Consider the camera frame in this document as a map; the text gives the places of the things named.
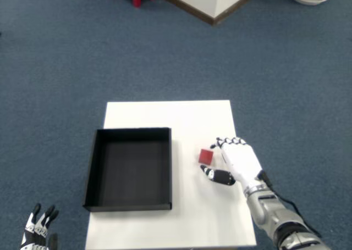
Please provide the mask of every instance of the table top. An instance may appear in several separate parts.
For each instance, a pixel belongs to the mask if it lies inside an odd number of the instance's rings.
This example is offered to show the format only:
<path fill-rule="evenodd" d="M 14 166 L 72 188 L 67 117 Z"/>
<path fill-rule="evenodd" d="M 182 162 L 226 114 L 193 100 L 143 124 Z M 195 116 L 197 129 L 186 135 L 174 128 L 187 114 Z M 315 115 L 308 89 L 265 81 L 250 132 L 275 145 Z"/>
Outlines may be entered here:
<path fill-rule="evenodd" d="M 105 129 L 172 129 L 172 210 L 91 213 L 87 250 L 237 247 L 256 244 L 240 184 L 209 181 L 200 149 L 233 137 L 230 101 L 109 102 Z M 226 169 L 219 149 L 212 166 Z"/>

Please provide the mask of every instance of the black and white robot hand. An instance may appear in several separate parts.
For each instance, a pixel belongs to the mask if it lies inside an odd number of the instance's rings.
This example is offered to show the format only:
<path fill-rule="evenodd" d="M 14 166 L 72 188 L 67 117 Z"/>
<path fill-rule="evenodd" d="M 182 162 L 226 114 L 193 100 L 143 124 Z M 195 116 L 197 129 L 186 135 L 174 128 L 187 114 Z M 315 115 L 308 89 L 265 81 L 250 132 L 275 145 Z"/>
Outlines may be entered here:
<path fill-rule="evenodd" d="M 48 246 L 46 246 L 46 236 L 51 222 L 57 217 L 59 211 L 55 210 L 55 206 L 51 206 L 36 221 L 40 208 L 38 203 L 29 215 L 20 250 L 57 250 L 57 234 L 50 236 Z"/>

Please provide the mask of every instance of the black fingertip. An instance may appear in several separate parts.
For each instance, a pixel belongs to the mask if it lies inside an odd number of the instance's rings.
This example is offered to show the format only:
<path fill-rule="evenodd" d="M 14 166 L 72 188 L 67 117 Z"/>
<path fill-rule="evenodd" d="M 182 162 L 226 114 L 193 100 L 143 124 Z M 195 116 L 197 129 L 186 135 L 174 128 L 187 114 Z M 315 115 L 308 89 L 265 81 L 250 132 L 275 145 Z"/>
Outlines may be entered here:
<path fill-rule="evenodd" d="M 37 215 L 38 212 L 40 211 L 40 208 L 41 208 L 40 203 L 37 203 L 37 204 L 34 206 L 33 214 L 34 214 L 34 215 Z"/>
<path fill-rule="evenodd" d="M 45 216 L 49 216 L 55 210 L 55 205 L 51 205 L 45 212 Z"/>
<path fill-rule="evenodd" d="M 55 210 L 49 217 L 49 221 L 46 224 L 46 227 L 49 228 L 50 223 L 56 219 L 56 217 L 59 215 L 59 211 Z"/>

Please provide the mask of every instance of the open box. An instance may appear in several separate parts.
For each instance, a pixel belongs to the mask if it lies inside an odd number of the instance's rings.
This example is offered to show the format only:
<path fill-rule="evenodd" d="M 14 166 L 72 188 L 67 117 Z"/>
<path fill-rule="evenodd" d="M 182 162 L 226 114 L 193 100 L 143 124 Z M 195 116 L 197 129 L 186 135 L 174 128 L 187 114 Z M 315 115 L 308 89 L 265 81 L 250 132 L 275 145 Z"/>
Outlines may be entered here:
<path fill-rule="evenodd" d="M 84 198 L 90 212 L 170 210 L 171 129 L 97 130 Z"/>

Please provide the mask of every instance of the robot wrist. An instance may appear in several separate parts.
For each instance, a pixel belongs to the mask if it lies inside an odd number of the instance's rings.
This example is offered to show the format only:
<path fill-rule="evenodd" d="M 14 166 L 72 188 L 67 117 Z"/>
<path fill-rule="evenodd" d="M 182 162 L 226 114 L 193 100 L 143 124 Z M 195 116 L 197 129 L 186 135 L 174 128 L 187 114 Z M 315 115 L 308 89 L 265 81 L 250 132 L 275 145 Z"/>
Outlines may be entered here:
<path fill-rule="evenodd" d="M 253 193 L 255 192 L 258 192 L 258 191 L 267 191 L 267 190 L 270 190 L 268 188 L 268 186 L 263 182 L 263 181 L 260 181 L 260 184 L 259 185 L 256 185 L 256 186 L 248 186 L 244 191 L 244 195 L 246 198 L 248 198 L 248 196 L 252 195 Z"/>

